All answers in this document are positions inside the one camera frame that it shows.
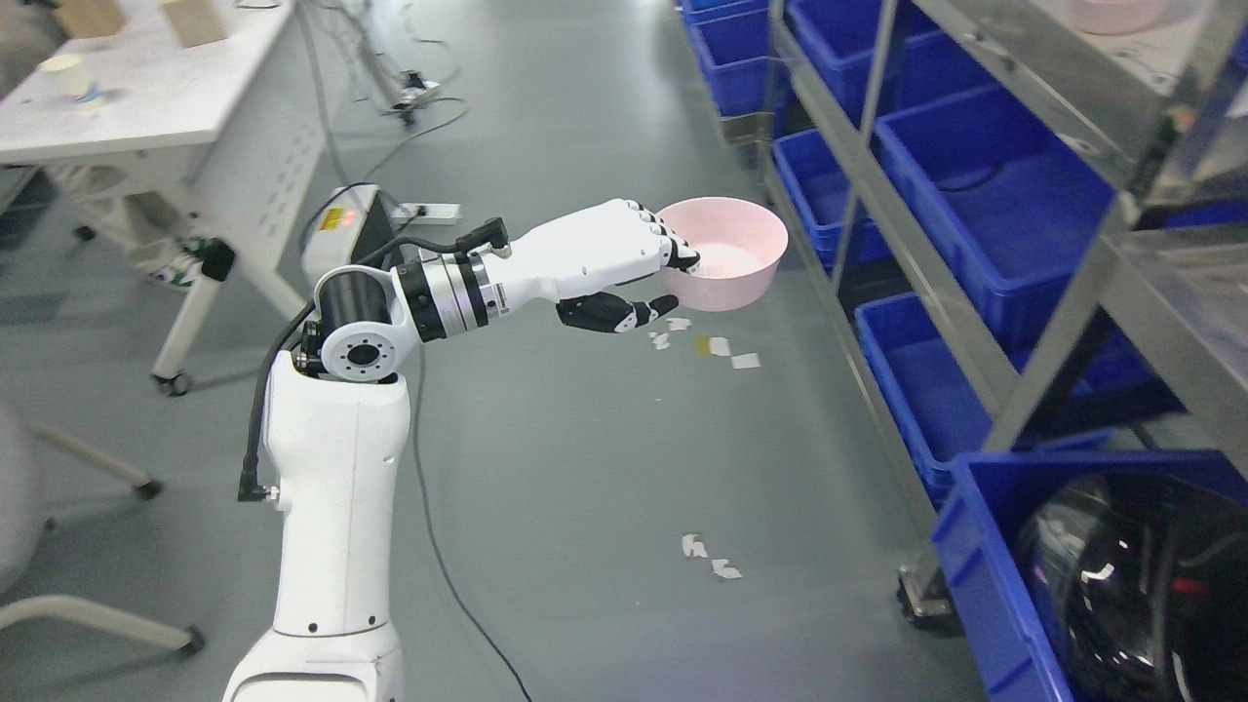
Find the white cup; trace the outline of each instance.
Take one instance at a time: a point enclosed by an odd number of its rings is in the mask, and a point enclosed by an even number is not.
[[[104,92],[79,54],[61,54],[39,64],[39,70],[52,76],[61,91],[80,107],[99,107]]]

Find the white chair leg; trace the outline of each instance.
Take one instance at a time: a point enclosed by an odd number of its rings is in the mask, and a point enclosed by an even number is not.
[[[137,493],[142,500],[151,500],[152,497],[156,497],[163,487],[158,480],[146,472],[122,461],[121,458],[116,458],[104,451],[100,451],[95,446],[69,432],[42,425],[31,425],[30,431],[44,443],[55,446],[71,456],[91,463],[109,475],[126,481],[134,488],[135,493]]]
[[[125,638],[150,643],[158,648],[180,651],[186,655],[203,648],[203,636],[193,626],[176,628],[100,605],[99,602],[91,602],[81,597],[70,597],[67,595],[30,597],[0,607],[0,630],[24,620],[39,617],[51,617],[79,623]]]

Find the silver metal ring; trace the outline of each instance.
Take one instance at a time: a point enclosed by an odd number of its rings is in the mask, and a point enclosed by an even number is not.
[[[468,331],[463,315],[459,314],[459,306],[456,304],[456,291],[451,286],[451,279],[447,277],[447,267],[442,265],[442,260],[429,261],[422,267],[424,269],[424,279],[429,284],[429,297],[433,299],[433,305],[438,309],[438,317],[442,320],[442,329],[447,332],[447,337]]]
[[[456,291],[456,302],[459,305],[459,316],[464,321],[464,327],[477,329],[477,314],[472,309],[472,296],[468,295],[468,284],[464,281],[463,271],[456,257],[447,254],[442,257],[442,265],[447,269],[447,277],[451,279],[451,289]]]
[[[485,261],[482,260],[480,254],[473,252],[469,255],[472,261],[472,275],[477,277],[477,287],[480,289],[480,300],[485,304],[485,316],[490,320],[497,320],[499,315],[507,312],[503,300],[500,300],[498,290],[489,284],[489,272],[485,270]]]

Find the epoxy floor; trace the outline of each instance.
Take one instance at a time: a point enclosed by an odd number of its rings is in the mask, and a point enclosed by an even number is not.
[[[703,195],[761,201],[749,155],[715,135],[670,5],[379,1],[378,39],[403,67],[433,80],[453,69],[438,45],[411,40],[406,17],[422,37],[451,41],[461,70],[444,95],[470,110],[377,180],[403,200],[463,205],[461,227],[418,232],[441,240],[495,215],[514,236],[615,196],[651,209]],[[427,107],[417,126],[458,107]],[[346,106],[336,132],[352,176],[404,136],[366,102]],[[322,164],[305,210],[333,185]],[[135,503],[125,486],[41,448],[56,527],[0,597],[91,597],[196,623],[208,646],[181,661],[70,625],[21,623],[0,632],[0,700],[218,700],[273,611],[278,515],[233,492],[251,383],[282,320],[232,281],[187,362],[196,388],[165,398],[147,372],[180,297],[139,282],[109,242],[77,242],[61,202],[26,224],[5,232],[0,304],[41,302],[51,319],[0,326],[0,392],[167,491]],[[296,280],[293,252],[285,265]],[[653,281],[628,290],[658,294]],[[644,332],[565,329],[540,302],[426,349],[418,432],[434,527],[461,593],[534,700],[982,698],[965,640],[899,615],[896,567],[922,535],[812,290],[790,251],[759,302],[675,312],[693,327],[663,351]],[[763,367],[699,356],[698,335],[728,337]],[[392,586],[407,698],[520,700],[442,582],[413,466],[406,456]],[[720,582],[686,560],[686,532],[744,577]]]

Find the black helmet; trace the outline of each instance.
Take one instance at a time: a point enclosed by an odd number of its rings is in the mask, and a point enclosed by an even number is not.
[[[1082,702],[1248,701],[1248,507],[1157,473],[1083,476],[1015,557]]]

